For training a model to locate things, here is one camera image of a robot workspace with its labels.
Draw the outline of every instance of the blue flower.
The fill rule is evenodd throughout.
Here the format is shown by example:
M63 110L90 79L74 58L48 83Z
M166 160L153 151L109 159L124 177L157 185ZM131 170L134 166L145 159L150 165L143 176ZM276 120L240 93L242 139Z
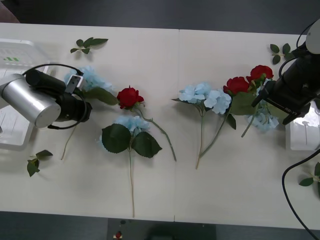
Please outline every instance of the blue flower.
M253 115L247 115L247 121L250 123ZM275 129L279 124L278 118L271 115L267 108L267 102L262 100L259 104L259 108L255 113L252 125L260 129L262 132L267 132L271 129Z
M193 85L186 86L185 89L179 91L181 93L179 99L181 101L187 101L190 104L196 104L198 100L206 99L204 94L196 94L195 90Z
M209 93L211 91L211 86L207 82L199 83L197 86L195 86L194 92L196 95L204 95L205 98L209 96Z
M149 123L139 116L119 116L115 121L115 124L121 124L129 129L132 136L137 136L139 133L143 131L147 131L149 127Z
M224 93L222 88L219 88L218 91L220 96L217 98L217 103L213 106L212 111L216 114L224 114L229 108L232 99L229 94Z
M206 100L204 100L204 105L206 108L212 109L214 105L218 103L218 98L220 97L220 92L216 90L211 90L208 94L208 97Z
M219 88L218 90L211 90L207 99L204 101L204 105L207 108L212 108L212 111L216 114L224 114L229 108L231 103L231 97L229 94Z
M83 79L85 81L83 89L89 91L93 88L102 88L115 95L115 88L110 82L106 82L102 77L95 73L95 70L91 66L84 66L78 68L83 72ZM67 83L71 75L77 74L76 70L71 69L69 73L64 76L64 82Z

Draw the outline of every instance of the loose leaf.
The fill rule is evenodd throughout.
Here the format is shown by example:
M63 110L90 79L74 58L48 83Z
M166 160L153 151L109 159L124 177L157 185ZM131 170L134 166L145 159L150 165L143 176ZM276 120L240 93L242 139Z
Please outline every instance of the loose leaf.
M238 92L233 97L230 113L234 115L253 115L256 109L251 106L256 97L248 92Z
M83 96L85 99L98 99L111 106L116 105L119 102L115 96L101 87L95 87L89 91L85 91Z
M78 48L72 48L72 49L70 50L70 53L73 54L74 52L76 52L76 51L78 51L78 50L79 50Z
M159 146L157 141L146 131L140 132L131 144L132 149L134 149L139 155L152 158L156 155L162 148Z
M106 38L95 38L90 42L90 45L97 46L97 45L104 44L106 41L108 41L108 39Z
M273 58L272 58L272 64L273 65L276 65L280 62L281 58L279 55L275 55Z
M77 40L75 43L78 45L78 47L82 47L84 45L84 41L82 39Z
M30 177L32 177L35 173L40 172L38 167L39 167L38 159L35 158L33 160L28 160L28 165L26 166L26 169L27 169Z
M268 108L270 114L272 116L275 116L276 118L283 120L288 116L288 114L286 112L282 111L281 109L277 108L276 106L273 106L270 103L267 103L267 108Z
M36 153L35 155L39 160L46 158L46 157L53 156L53 154L51 152L49 152L48 150L40 151L40 152Z
M90 47L92 39L94 39L94 38L93 37L89 37L87 40L85 40L84 43L83 43L83 47L84 48Z
M291 52L289 52L286 55L284 55L284 59L287 60L287 61L290 60L290 59L294 59L294 58L295 58L295 56Z
M320 176L320 163L317 162L314 168L314 175L315 176Z
M237 122L234 118L234 116L232 116L231 114L228 115L228 117L226 118L226 122L230 125L230 127L232 127L234 130L237 129Z
M102 129L102 144L109 152L118 154L130 145L131 133L123 125L114 123Z
M275 54L278 54L280 52L280 49L277 45L275 44L270 44L270 49L272 52L274 52Z
M290 47L290 45L288 43L283 45L283 47L282 47L282 53L283 54L288 54L290 52L290 50L291 50L291 47Z
M308 177L308 178L305 178L303 179L299 185L300 186L304 186L304 187L307 187L307 186L310 186L311 184L314 183L314 179L312 177Z
M84 54L88 54L90 52L90 48L81 49Z

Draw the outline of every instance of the dark floor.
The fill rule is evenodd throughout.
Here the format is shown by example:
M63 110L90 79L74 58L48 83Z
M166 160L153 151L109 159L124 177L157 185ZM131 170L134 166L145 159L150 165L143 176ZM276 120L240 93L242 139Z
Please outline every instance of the dark floor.
M320 0L5 0L3 3L21 23L27 24L300 34L320 17ZM143 240L148 231L159 226L175 235L193 230L200 240L312 239L301 229L136 220L121 225L120 221L0 212L0 240L111 240L118 230L122 231L123 240Z
M300 34L320 17L320 0L5 0L3 3L27 24Z
M112 240L118 231L123 240L312 239L302 229L0 212L0 240Z

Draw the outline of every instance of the white table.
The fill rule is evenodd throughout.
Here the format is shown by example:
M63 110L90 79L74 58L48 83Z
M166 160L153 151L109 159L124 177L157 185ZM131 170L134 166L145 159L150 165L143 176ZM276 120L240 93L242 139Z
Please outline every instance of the white table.
M77 39L88 37L109 41L91 56L69 53ZM239 116L237 130L226 125L195 170L200 117L189 105L170 101L187 84L209 81L219 88L229 78L249 75L256 65L272 66L269 44L294 48L296 35L0 24L0 38L34 41L55 62L92 65L118 90L129 84L140 90L145 114L169 133L178 162L165 137L152 127L163 150L152 160L134 157L136 219L302 228L281 187L283 171L299 160L285 151L284 129L261 134L252 127L241 138L247 122ZM279 66L272 67L275 78ZM57 68L56 76L65 72ZM1 211L131 217L128 155L108 154L96 144L100 129L123 111L93 107L90 120L75 131L64 161L60 157L70 130L37 130L24 152L1 151ZM205 144L219 120L207 116ZM54 158L29 178L28 155L43 149ZM312 187L298 185L302 174L302 167L288 174L288 194L303 221L320 229L320 200Z
M245 77L257 65L271 64L270 44L296 45L297 35L181 30L179 34L179 89L199 81L216 88L229 78ZM278 79L281 64L273 66ZM301 158L290 158L285 149L285 130L267 134L236 117L237 130L224 126L215 145L195 170L200 148L200 116L189 105L176 106L181 112L176 148L175 220L211 224L302 228L291 212L281 186L284 170ZM221 123L206 116L204 145L208 145ZM291 202L311 229L320 229L320 199L312 187L298 185L306 176L297 167L286 177Z
M153 117L168 132L173 145L173 121L178 115L170 98L178 91L178 33L169 29L0 24L0 38L33 41L53 62L92 65L118 91L129 85L139 90L146 103L145 116ZM109 41L93 54L70 54L76 40L89 37ZM58 67L56 71L61 78L69 69ZM93 108L90 120L75 130L64 161L60 158L72 129L37 130L31 150L0 162L1 211L132 217L129 155L108 153L96 143L101 129L125 111L99 102ZM136 219L173 221L175 162L165 136L153 126L151 134L163 150L153 159L133 157ZM30 178L26 169L29 154L43 149L54 157L41 162L40 172Z

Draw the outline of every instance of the flower stem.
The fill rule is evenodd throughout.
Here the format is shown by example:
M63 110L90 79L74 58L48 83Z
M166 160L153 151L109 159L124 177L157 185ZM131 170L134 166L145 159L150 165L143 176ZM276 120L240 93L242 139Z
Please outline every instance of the flower stem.
M227 114L225 114L225 117L224 117L224 119L223 119L223 122L221 123L221 126L220 126L220 128L218 129L218 132L216 133L214 139L213 139L212 142L209 144L209 146L199 155L199 158L202 158L202 157L206 154L206 152L213 146L213 144L215 144L216 140L218 139L219 133L220 133L222 127L224 126L224 124L225 124L225 122L226 122L229 114L230 114L230 110L227 112Z
M248 124L248 126L246 127L246 129L244 130L244 132L241 135L242 138L246 135L247 131L249 130L249 128L251 126L251 124L254 122L255 117L256 117L256 114L253 114L250 123Z
M134 180L132 177L132 161L131 161L131 149L128 149L130 160L130 182L131 182L131 198L132 198L132 217L135 217L135 199L134 199Z
M137 113L140 114L141 117L142 117L145 121L147 121L147 122L152 123L153 125L155 125L155 126L160 130L160 132L166 136L166 139L168 140L168 143L169 143L170 148L171 148L171 151L172 151L172 155L173 155L174 161L177 161L176 154L175 154L175 151L174 151L174 147L172 146L171 141L170 141L170 138L169 138L168 134L165 132L165 130L163 130L158 124L156 124L155 121L154 121L152 118L150 118L150 119L145 118L144 115L142 114L142 111L141 111L139 108L136 108L136 109L139 111L139 112L137 112Z
M65 143L65 146L64 146L64 149L63 149L63 154L62 154L61 160L63 160L63 159L64 159L64 157L65 157L65 153L66 153L66 149L67 149L68 142L70 141L70 139L71 139L72 135L74 134L74 132L75 132L75 130L76 130L76 127L77 127L77 126L75 126L75 127L73 128L73 130L72 130L72 132L71 132L71 134L70 134L70 136L69 136L68 140L67 140L67 141L66 141L66 143Z
M198 169L198 167L199 167L200 154L201 154L201 151L202 151L202 143L203 143L202 132L203 132L203 126L204 126L204 119L205 119L205 116L201 116L200 151L199 151L199 155L198 155L198 160L196 161L195 169Z

